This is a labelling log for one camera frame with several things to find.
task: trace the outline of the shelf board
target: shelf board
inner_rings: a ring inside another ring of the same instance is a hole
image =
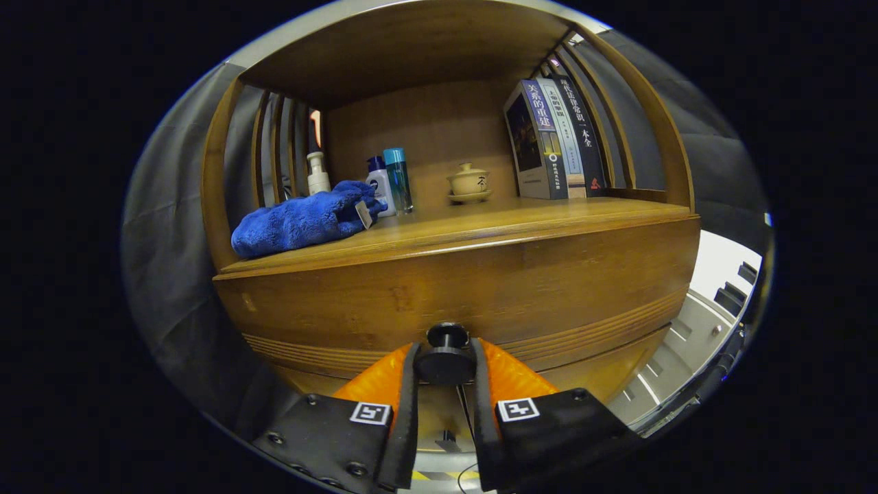
[[[567,32],[567,21],[522,5],[435,0],[345,18],[241,74],[322,111],[441,82],[527,77]]]
[[[365,264],[623,229],[689,216],[687,207],[612,197],[511,198],[449,205],[378,218],[372,228],[336,242],[242,260],[223,268],[215,279]]]

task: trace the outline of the book cover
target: book cover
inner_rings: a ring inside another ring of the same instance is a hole
[[[586,178],[582,173],[582,158],[579,156],[579,146],[570,113],[561,99],[555,81],[544,77],[538,77],[536,81],[543,89],[546,103],[548,103],[550,113],[555,120],[558,138],[561,141],[561,156],[564,159],[567,180],[567,197],[571,199],[584,198],[586,197]]]
[[[582,97],[568,76],[552,74],[552,79],[558,85],[561,99],[571,116],[573,132],[579,147],[579,155],[582,158],[582,172],[585,176],[587,197],[599,197],[607,195],[607,180],[604,177],[603,159],[597,139],[600,139],[594,131],[593,115],[586,111],[582,104]]]
[[[566,199],[564,158],[558,131],[539,84],[522,80],[504,105],[515,176],[522,197]]]

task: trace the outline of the blue microfiber cloth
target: blue microfiber cloth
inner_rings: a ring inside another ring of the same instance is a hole
[[[387,209],[372,187],[354,180],[339,182],[331,193],[260,207],[234,229],[232,248],[243,258],[255,258],[347,238],[365,229],[355,209],[361,200],[373,221]]]

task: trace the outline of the teal bottle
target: teal bottle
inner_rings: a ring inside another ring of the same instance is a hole
[[[384,157],[397,214],[411,213],[414,204],[412,204],[412,193],[408,186],[406,153],[402,148],[390,148],[385,149]]]

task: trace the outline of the white bottle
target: white bottle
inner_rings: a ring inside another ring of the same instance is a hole
[[[378,213],[378,216],[395,216],[396,207],[393,205],[393,194],[391,193],[390,179],[387,177],[387,166],[384,163],[384,158],[373,156],[368,161],[369,176],[366,177],[366,184],[375,190],[375,199],[387,205],[387,209]]]
[[[306,158],[311,164],[311,175],[308,175],[308,195],[332,191],[332,187],[329,186],[329,174],[323,170],[323,153],[320,151],[310,153]]]

